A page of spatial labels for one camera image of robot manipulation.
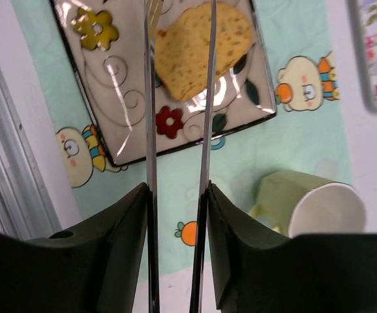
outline white table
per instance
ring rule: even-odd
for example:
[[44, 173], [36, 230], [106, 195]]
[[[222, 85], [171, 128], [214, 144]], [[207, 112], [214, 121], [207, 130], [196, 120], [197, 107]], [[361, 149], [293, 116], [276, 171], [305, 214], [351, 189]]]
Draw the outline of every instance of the white table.
[[[346, 2], [329, 0], [327, 7], [354, 186], [367, 205], [367, 231], [377, 232], [377, 115], [367, 111], [361, 96]], [[80, 220], [80, 215], [62, 170], [55, 130], [10, 0], [0, 0], [0, 67], [61, 225], [69, 227]], [[188, 312], [191, 274], [187, 269], [162, 277], [163, 312]], [[138, 286], [134, 312], [147, 312], [146, 283]], [[215, 312], [210, 263], [205, 266], [204, 312]]]

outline yellow bread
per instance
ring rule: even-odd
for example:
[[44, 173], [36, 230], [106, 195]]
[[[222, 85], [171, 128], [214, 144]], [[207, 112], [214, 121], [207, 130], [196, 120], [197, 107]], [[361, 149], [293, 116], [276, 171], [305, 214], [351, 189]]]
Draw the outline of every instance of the yellow bread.
[[[207, 87], [211, 4], [189, 8], [155, 39], [155, 70], [171, 96], [186, 101]], [[218, 80], [247, 52], [252, 27], [237, 8], [217, 4], [216, 77]]]

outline cartoon chick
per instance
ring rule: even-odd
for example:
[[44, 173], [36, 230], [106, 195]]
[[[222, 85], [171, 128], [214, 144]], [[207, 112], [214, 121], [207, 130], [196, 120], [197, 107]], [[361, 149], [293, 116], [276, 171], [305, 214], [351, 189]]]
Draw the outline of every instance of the cartoon chick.
[[106, 153], [94, 125], [85, 127], [82, 132], [72, 127], [62, 128], [56, 138], [73, 188], [86, 184], [94, 168], [101, 172], [119, 172], [126, 169], [113, 167], [106, 160]]
[[324, 99], [339, 99], [332, 52], [322, 57], [318, 65], [307, 57], [294, 57], [279, 70], [277, 80], [275, 95], [286, 111], [313, 111]]

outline cup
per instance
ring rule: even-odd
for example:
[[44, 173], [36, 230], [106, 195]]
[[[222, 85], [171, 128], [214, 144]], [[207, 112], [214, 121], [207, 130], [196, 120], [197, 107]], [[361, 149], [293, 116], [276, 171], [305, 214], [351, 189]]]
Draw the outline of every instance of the cup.
[[364, 203], [352, 186], [291, 170], [262, 179], [249, 215], [288, 237], [361, 233], [366, 222]]

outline yellow green cup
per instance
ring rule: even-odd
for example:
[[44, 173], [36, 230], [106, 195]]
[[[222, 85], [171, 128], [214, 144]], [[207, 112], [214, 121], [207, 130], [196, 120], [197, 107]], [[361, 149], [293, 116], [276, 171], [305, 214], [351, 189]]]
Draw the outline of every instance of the yellow green cup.
[[262, 179], [249, 215], [288, 237], [361, 233], [366, 222], [364, 203], [352, 186], [291, 170]]

